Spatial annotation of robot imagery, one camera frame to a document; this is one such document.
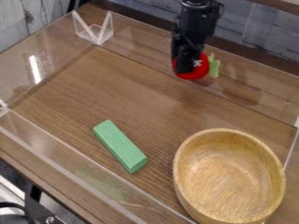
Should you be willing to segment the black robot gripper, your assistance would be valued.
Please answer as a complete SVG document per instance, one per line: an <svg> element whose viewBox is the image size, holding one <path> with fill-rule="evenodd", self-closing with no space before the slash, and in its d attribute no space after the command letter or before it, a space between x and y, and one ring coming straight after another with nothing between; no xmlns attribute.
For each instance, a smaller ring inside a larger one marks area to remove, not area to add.
<svg viewBox="0 0 299 224"><path fill-rule="evenodd" d="M213 37L225 4L218 0L181 0L182 10L173 29L173 62L178 74L195 70L197 60Z"/></svg>

